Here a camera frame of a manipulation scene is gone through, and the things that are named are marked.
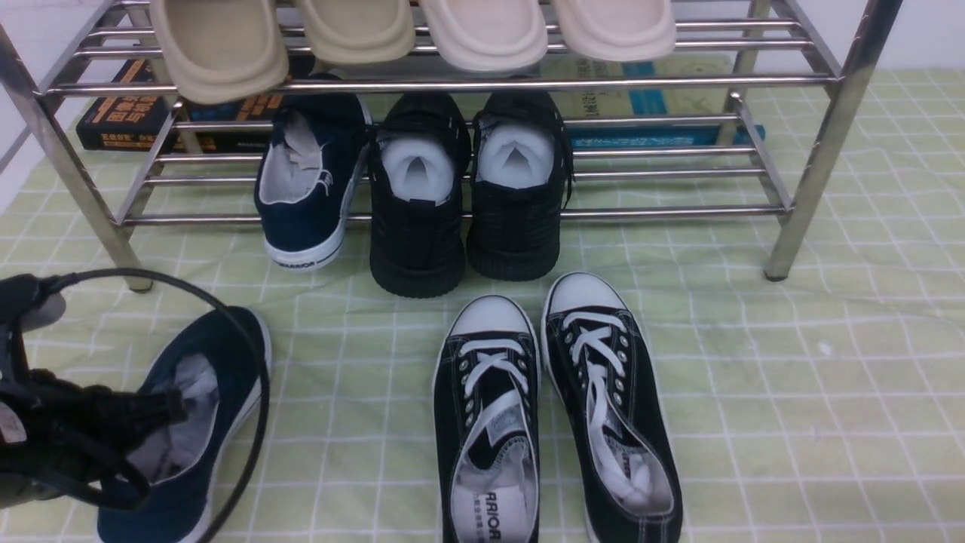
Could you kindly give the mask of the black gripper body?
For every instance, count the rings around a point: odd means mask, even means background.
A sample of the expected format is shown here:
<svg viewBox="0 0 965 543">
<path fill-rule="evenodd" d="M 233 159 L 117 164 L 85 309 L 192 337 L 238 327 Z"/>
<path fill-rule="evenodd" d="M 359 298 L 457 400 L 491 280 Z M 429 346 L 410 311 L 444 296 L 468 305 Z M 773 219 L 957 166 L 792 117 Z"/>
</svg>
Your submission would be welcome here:
<svg viewBox="0 0 965 543">
<path fill-rule="evenodd" d="M 62 316 L 58 279 L 3 279 L 1 309 L 2 507 L 65 495 L 97 508 L 141 508 L 151 485 L 128 457 L 155 432 L 186 420 L 182 395 L 80 386 L 31 368 L 23 336 Z"/>
</svg>

